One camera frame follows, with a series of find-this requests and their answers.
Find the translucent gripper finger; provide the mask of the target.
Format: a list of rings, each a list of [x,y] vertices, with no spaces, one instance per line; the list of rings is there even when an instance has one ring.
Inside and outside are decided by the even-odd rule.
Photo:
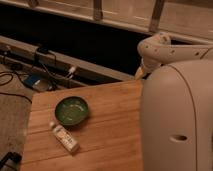
[[[135,73],[135,79],[139,80],[142,79],[144,76],[146,75],[144,68],[143,67],[139,67]]]

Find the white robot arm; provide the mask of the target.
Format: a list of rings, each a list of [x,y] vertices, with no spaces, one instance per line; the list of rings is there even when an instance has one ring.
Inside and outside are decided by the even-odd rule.
[[[213,44],[138,44],[143,171],[213,171]]]

